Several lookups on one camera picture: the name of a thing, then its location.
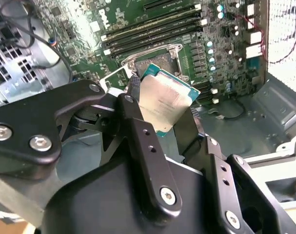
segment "electronic component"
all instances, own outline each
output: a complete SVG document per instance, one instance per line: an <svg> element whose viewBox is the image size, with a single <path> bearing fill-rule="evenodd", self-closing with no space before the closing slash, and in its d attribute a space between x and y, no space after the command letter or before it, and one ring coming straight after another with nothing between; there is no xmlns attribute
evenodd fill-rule
<svg viewBox="0 0 296 234"><path fill-rule="evenodd" d="M260 31L256 32L243 32L243 38L248 44L259 43L262 40L262 33Z"/></svg>
<svg viewBox="0 0 296 234"><path fill-rule="evenodd" d="M152 123L157 134L162 137L199 94L197 89L150 64L142 76L140 110L145 121Z"/></svg>
<svg viewBox="0 0 296 234"><path fill-rule="evenodd" d="M228 20L235 20L236 19L236 15L232 12L226 12L225 16Z"/></svg>
<svg viewBox="0 0 296 234"><path fill-rule="evenodd" d="M239 35L239 31L236 31L236 30L231 30L231 33L234 36L238 36Z"/></svg>
<svg viewBox="0 0 296 234"><path fill-rule="evenodd" d="M217 15L218 19L222 19L224 18L224 13L223 12L219 12L218 15Z"/></svg>
<svg viewBox="0 0 296 234"><path fill-rule="evenodd" d="M216 70L216 67L215 66L210 66L210 71L213 72Z"/></svg>
<svg viewBox="0 0 296 234"><path fill-rule="evenodd" d="M211 93L212 93L212 94L217 94L217 93L218 93L218 89L211 88Z"/></svg>
<svg viewBox="0 0 296 234"><path fill-rule="evenodd" d="M241 56L235 56L235 58L238 62L242 62L242 60L243 60L243 58Z"/></svg>
<svg viewBox="0 0 296 234"><path fill-rule="evenodd" d="M232 55L232 50L230 50L230 49L225 49L225 52L227 53L227 54L229 54L229 55Z"/></svg>
<svg viewBox="0 0 296 234"><path fill-rule="evenodd" d="M231 7L235 7L235 8L239 8L240 7L240 3L239 2L232 2L230 3Z"/></svg>
<svg viewBox="0 0 296 234"><path fill-rule="evenodd" d="M218 4L217 7L216 7L216 10L218 12L222 12L223 9L224 9L224 7L221 4Z"/></svg>
<svg viewBox="0 0 296 234"><path fill-rule="evenodd" d="M236 25L236 24L232 24L232 25L230 25L230 27L231 27L231 29L233 29L233 30L239 30L239 26L238 25Z"/></svg>
<svg viewBox="0 0 296 234"><path fill-rule="evenodd" d="M118 0L84 4L34 1L42 11L51 6L49 20L43 14L39 16L47 29L51 26L58 29L58 49L79 78L96 74L101 79L122 66L141 76L153 63L191 84L208 81L208 74L218 72L223 74L214 77L219 83L249 69L242 59L245 52L241 46L245 41L243 29L248 26L245 20L237 20L239 12L234 4L238 0L212 4L204 1L202 5L194 0L145 0L129 4ZM241 58L229 56L225 49ZM108 87L124 90L129 82L127 72L118 72L105 82ZM236 89L239 96L254 91L241 93Z"/></svg>
<svg viewBox="0 0 296 234"><path fill-rule="evenodd" d="M248 16L248 17L254 15L254 7L255 7L254 4L249 4L249 5L247 5L247 16Z"/></svg>
<svg viewBox="0 0 296 234"><path fill-rule="evenodd" d="M248 46L245 48L245 58L246 59L254 58L257 56L261 56L261 55L262 55L261 43L256 44L256 45L252 45L252 46Z"/></svg>
<svg viewBox="0 0 296 234"><path fill-rule="evenodd" d="M60 16L61 15L61 10L58 6L52 8L51 10L51 14L53 14L54 16Z"/></svg>
<svg viewBox="0 0 296 234"><path fill-rule="evenodd" d="M219 103L219 99L218 98L213 98L212 99L212 103L213 104L218 104Z"/></svg>

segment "black cable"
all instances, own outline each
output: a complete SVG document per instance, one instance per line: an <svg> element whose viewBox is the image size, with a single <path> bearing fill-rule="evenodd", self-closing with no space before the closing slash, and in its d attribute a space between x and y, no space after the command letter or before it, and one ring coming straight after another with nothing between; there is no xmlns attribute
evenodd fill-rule
<svg viewBox="0 0 296 234"><path fill-rule="evenodd" d="M238 99L235 99L235 101L242 108L242 112L235 117L224 117L224 120L234 120L234 119L240 118L242 115L246 113L245 106L242 104L242 102L240 102Z"/></svg>
<svg viewBox="0 0 296 234"><path fill-rule="evenodd" d="M72 82L72 77L73 77L73 72L72 72L72 69L71 69L71 65L69 64L69 62L66 60L66 58L53 46L51 46L45 39L41 38L40 36L34 34L34 31L33 31L33 28L32 28L32 24L31 24L31 17L34 16L34 11L32 11L31 14L28 14L27 16L20 16L20 17L10 17L10 16L6 16L4 15L2 12L3 12L3 9L9 5L10 3L14 2L14 1L22 1L22 0L9 0L7 1L6 3L4 3L1 7L0 7L0 16L2 16L4 18L4 20L7 21L7 23L13 25L14 27L20 29L21 31L23 31L24 33L28 34L30 37L31 37L31 40L30 40L30 44L26 47L22 47L23 49L26 49L26 48L29 48L30 46L32 46L34 43L33 43L33 40L35 41L35 39L39 40L40 42L44 43L45 45L47 45L52 51L54 51L58 56L58 60L54 63L54 64L51 64L51 65L48 65L48 66L42 66L42 65L35 65L33 66L34 69L48 69L48 68L52 68L52 67L55 67L57 64L60 63L60 61L63 61L64 62L64 65L66 66L67 70L69 71L69 81L68 83L71 83ZM37 7L32 3L32 6L34 7L34 10L37 10ZM27 17L28 18L28 27L29 27L29 30L27 30L26 28L22 27L20 24L16 23L15 21L13 21L12 19L22 19L22 18L25 18ZM57 32L56 32L56 29L55 27L52 26L52 29L54 31L54 39L57 40Z"/></svg>
<svg viewBox="0 0 296 234"><path fill-rule="evenodd" d="M61 52L59 50L57 50L55 47L51 46L45 39L41 38L40 36L31 33L30 31L28 31L26 28L22 27L21 25L19 25L18 23L12 21L11 19L6 19L11 25L15 26L16 28L20 29L21 31L23 31L24 33L33 36L35 39L39 40L40 42L44 43L45 45L47 45L53 52L55 52L58 56L59 59L55 64L49 65L49 66L35 66L35 68L38 69L47 69L47 68L51 68L53 66L56 66L61 60L64 62L65 67L67 68L67 70L69 71L69 83L72 82L72 77L73 77L73 72L72 72L72 68L71 65L69 64L69 62L66 60L66 58L61 54Z"/></svg>
<svg viewBox="0 0 296 234"><path fill-rule="evenodd" d="M31 16L29 16L29 15L27 17L27 26L29 28L29 31L31 33L34 33L32 22L31 22ZM28 48L32 47L34 45L34 43L35 43L35 38L30 36L30 43L27 46L22 46L19 44L15 44L15 46L18 47L19 49L28 49Z"/></svg>

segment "ram slot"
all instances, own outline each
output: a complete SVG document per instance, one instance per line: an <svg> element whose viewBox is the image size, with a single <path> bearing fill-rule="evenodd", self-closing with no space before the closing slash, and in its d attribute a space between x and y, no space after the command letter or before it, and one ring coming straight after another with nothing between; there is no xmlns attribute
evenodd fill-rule
<svg viewBox="0 0 296 234"><path fill-rule="evenodd" d="M158 6L168 4L168 3L172 2L172 1L174 1L174 0L157 0L157 1L153 1L153 2L150 2L150 3L144 4L143 5L143 10L148 11L148 10L154 9L154 8L156 8Z"/></svg>
<svg viewBox="0 0 296 234"><path fill-rule="evenodd" d="M198 19L194 19L194 20L191 20L191 21L188 21L188 22L185 22L185 23L181 23L181 24L175 24L175 25L172 25L170 27L160 28L160 29L157 29L157 31L156 30L155 31L149 30L149 32L137 35L137 36L135 36L133 38L130 38L130 39L126 40L126 41L115 42L115 43L111 44L110 47L114 47L114 48L117 49L117 48L123 47L125 45L134 43L134 42L142 41L142 40L145 40L145 39L148 39L148 38L151 38L151 37L155 37L155 36L158 36L158 35L161 35L161 34L170 33L170 32L185 28L185 27L195 25L196 21L198 21Z"/></svg>
<svg viewBox="0 0 296 234"><path fill-rule="evenodd" d="M211 83L209 81L206 81L206 82L203 82L203 83L200 83L200 84L192 85L192 87L194 87L195 89L201 91L201 93L202 93L202 92L206 92L207 90L211 89Z"/></svg>
<svg viewBox="0 0 296 234"><path fill-rule="evenodd" d="M204 101L204 100L211 100L213 98L213 95L211 92L205 92L200 93L200 95L197 97L198 101Z"/></svg>
<svg viewBox="0 0 296 234"><path fill-rule="evenodd" d="M192 28L189 28L189 29L181 30L181 31L176 32L176 33L169 33L167 35L162 35L162 36L160 36L158 38L152 38L152 39L143 41L141 43L134 43L134 45L128 45L125 48L121 47L121 48L119 48L117 50L112 51L111 57L115 58L116 56L119 56L121 54L131 52L131 51L134 51L134 50L137 50L137 49L140 49L140 48L145 48L145 47L148 47L148 46L152 46L152 45L154 45L156 43L165 42L165 41L168 41L171 38L179 37L181 35L185 35L185 34L188 34L188 33L191 33L191 32L196 32L196 31L202 31L202 27L195 26L195 27L192 27Z"/></svg>
<svg viewBox="0 0 296 234"><path fill-rule="evenodd" d="M195 6L192 5L192 6L186 6L186 7L177 9L175 11L166 12L166 13L164 13L162 15L155 16L155 17L149 18L147 20L144 20L144 21L141 21L141 22L138 22L138 23L129 24L129 25L123 27L123 28L119 28L119 29L116 29L116 30L114 30L112 32L108 32L105 35L107 37L109 37L109 36L114 35L114 34L117 34L119 32L122 32L122 31L125 31L125 30L128 30L128 29L132 29L132 28L135 28L135 27L139 27L140 25L144 25L144 24L147 24L147 23L151 23L151 22L153 22L155 20L162 20L164 18L167 18L167 17L170 17L170 16L174 16L176 14L179 14L179 13L182 13L182 12L185 12L185 11L194 10L194 8L195 8Z"/></svg>
<svg viewBox="0 0 296 234"><path fill-rule="evenodd" d="M159 29L161 27L166 28L169 24L174 24L174 23L179 23L180 21L186 21L186 20L194 19L194 17L197 17L196 18L197 20L200 19L200 16L194 16L194 15L186 16L186 17L179 18L179 19L172 19L172 20L169 20L167 22L163 22L161 24L153 25L152 27L149 27L149 28L142 28L140 30L136 30L134 32L131 32L129 34L121 35L121 37L117 37L117 38L114 38L114 39L112 39L110 41L107 41L105 43L105 45L106 46L113 46L115 44L115 42L119 42L120 40L127 39L127 38L132 37L132 36L137 36L137 35L143 34L145 32L152 31L154 29Z"/></svg>
<svg viewBox="0 0 296 234"><path fill-rule="evenodd" d="M128 31L120 32L118 34L106 37L103 40L105 42L112 41L112 40L114 40L116 38L121 38L123 35L128 36L130 33L136 32L138 30L142 30L142 29L147 30L147 29L150 29L150 28L160 27L160 25L168 24L168 23L172 22L173 20L177 21L177 20L179 20L181 18L184 19L185 17L191 16L194 13L196 13L196 11L194 11L194 10L183 12L183 13L180 13L180 14L177 14L177 15L174 15L174 16L171 16L171 17L167 17L165 19L161 19L161 20L158 20L158 21L155 21L155 22L152 22L152 23L147 23L147 24L145 24L143 26L140 26L140 27L137 27L137 28L134 28L134 29L130 29Z"/></svg>

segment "black bracket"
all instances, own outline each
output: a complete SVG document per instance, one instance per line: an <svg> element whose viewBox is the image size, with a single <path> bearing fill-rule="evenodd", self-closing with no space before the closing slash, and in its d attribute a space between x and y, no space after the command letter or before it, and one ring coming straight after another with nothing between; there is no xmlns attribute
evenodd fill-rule
<svg viewBox="0 0 296 234"><path fill-rule="evenodd" d="M11 132L8 139L0 140L0 173L47 177L61 155L61 139L74 113L97 104L104 95L93 82L82 80L0 107L0 126ZM50 141L46 142L47 147L51 144L49 150L31 148L31 139L37 136Z"/></svg>

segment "white connector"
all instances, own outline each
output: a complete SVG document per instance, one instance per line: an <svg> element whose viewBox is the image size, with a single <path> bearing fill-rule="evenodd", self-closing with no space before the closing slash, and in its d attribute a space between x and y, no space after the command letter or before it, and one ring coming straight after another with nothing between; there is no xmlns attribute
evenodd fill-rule
<svg viewBox="0 0 296 234"><path fill-rule="evenodd" d="M201 9L202 9L201 4L196 4L195 5L195 10L199 11Z"/></svg>
<svg viewBox="0 0 296 234"><path fill-rule="evenodd" d="M263 53L261 52L260 44L248 46L245 48L245 55L247 59L261 56Z"/></svg>
<svg viewBox="0 0 296 234"><path fill-rule="evenodd" d="M102 35L100 38L101 38L101 41L106 41L107 40L107 35Z"/></svg>
<svg viewBox="0 0 296 234"><path fill-rule="evenodd" d="M219 99L218 99L218 98L213 98L213 99L212 99L212 103L213 103L213 104L217 104L217 103L219 103Z"/></svg>
<svg viewBox="0 0 296 234"><path fill-rule="evenodd" d="M110 55L111 54L111 50L107 49L103 51L104 55Z"/></svg>
<svg viewBox="0 0 296 234"><path fill-rule="evenodd" d="M201 20L201 25L207 25L207 19L202 19Z"/></svg>
<svg viewBox="0 0 296 234"><path fill-rule="evenodd" d="M218 93L218 89L211 88L211 93L212 93L212 94L217 94L217 93Z"/></svg>
<svg viewBox="0 0 296 234"><path fill-rule="evenodd" d="M244 40L250 45L261 42L262 33L260 31L257 32L244 32L243 33Z"/></svg>

